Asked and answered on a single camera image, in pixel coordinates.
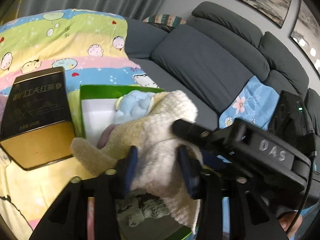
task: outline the black and gold box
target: black and gold box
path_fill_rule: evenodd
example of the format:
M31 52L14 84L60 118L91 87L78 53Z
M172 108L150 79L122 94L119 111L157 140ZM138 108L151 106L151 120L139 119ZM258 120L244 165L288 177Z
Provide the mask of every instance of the black and gold box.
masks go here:
M24 170L71 157L75 137L63 67L17 77L5 106L1 148Z

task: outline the blue plush toy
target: blue plush toy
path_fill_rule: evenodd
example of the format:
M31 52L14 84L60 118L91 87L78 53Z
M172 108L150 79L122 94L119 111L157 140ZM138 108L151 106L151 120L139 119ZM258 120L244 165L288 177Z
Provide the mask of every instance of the blue plush toy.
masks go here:
M122 124L146 116L150 111L154 93L133 90L116 103L115 124Z

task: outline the gray wall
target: gray wall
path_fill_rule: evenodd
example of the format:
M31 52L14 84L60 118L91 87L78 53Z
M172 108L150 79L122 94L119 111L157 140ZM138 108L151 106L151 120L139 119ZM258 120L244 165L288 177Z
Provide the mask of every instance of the gray wall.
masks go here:
M263 33L266 31L273 33L273 35L275 35L279 40L282 41L284 45L286 45L286 47L291 51L292 54L294 54L294 56L305 68L310 79L309 87L313 88L320 94L320 79L318 78L315 69L312 67L300 49L295 45L294 41L289 38L299 12L300 0L292 0L288 15L281 29L279 29L275 24L270 22L254 9L237 0L165 0L159 10L159 14L173 14L184 19L188 19L192 10L203 1L212 1L220 4L257 25Z

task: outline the pink flower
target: pink flower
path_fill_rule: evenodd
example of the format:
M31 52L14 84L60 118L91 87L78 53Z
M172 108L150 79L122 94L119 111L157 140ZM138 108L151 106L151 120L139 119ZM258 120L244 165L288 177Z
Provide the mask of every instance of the pink flower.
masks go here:
M236 102L232 106L233 108L236 108L236 114L238 114L239 111L240 111L240 113L244 112L244 106L243 106L244 102L245 102L245 97L242 97L242 98L237 97L236 98Z

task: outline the colorful blanket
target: colorful blanket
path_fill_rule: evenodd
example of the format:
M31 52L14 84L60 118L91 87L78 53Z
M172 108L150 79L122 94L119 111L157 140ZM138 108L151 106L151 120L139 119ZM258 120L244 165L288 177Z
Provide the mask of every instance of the colorful blanket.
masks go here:
M23 17L0 27L0 119L14 79L33 71L63 66L76 134L81 134L81 84L157 87L125 53L126 20L115 14L68 9ZM34 228L73 176L91 175L70 158L24 171L0 150L0 197L8 198ZM9 205L11 229L25 223ZM30 231L20 239L28 239Z
M80 134L82 84L157 87L124 51L126 20L115 14L68 9L16 19L0 27L0 115L16 77L63 66L71 113Z
M238 117L267 130L278 100L279 95L272 87L265 86L253 76L235 101L221 114L219 127L232 125Z

